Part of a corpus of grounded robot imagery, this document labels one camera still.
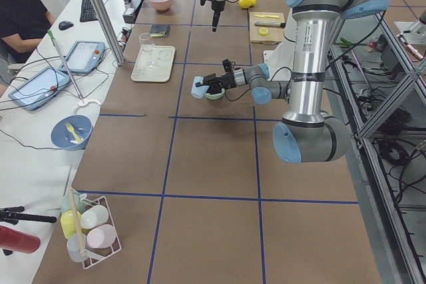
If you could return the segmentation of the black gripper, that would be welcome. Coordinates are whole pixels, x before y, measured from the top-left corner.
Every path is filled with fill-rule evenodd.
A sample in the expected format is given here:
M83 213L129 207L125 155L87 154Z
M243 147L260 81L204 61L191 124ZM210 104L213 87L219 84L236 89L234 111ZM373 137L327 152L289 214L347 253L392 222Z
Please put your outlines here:
M209 86L208 94L220 94L222 89L228 90L236 88L236 81L234 78L234 68L231 61L225 59L222 61L225 73L222 76L209 74L203 77L202 84Z
M226 0L200 0L200 5L204 6L207 1L211 2L211 8L214 11L212 18L212 31L216 32L220 20L220 12L225 8Z

